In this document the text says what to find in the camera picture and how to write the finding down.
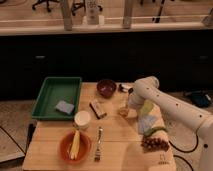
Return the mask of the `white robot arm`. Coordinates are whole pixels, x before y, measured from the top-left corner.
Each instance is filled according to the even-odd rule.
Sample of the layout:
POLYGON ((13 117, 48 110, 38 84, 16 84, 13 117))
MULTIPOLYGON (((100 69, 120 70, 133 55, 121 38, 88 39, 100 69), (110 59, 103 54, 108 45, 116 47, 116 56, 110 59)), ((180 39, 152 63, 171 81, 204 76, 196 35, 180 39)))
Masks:
POLYGON ((203 140, 198 171, 213 171, 213 114, 160 91, 159 80, 154 76, 134 82, 127 104, 130 108, 139 109, 146 99, 182 122, 203 140))

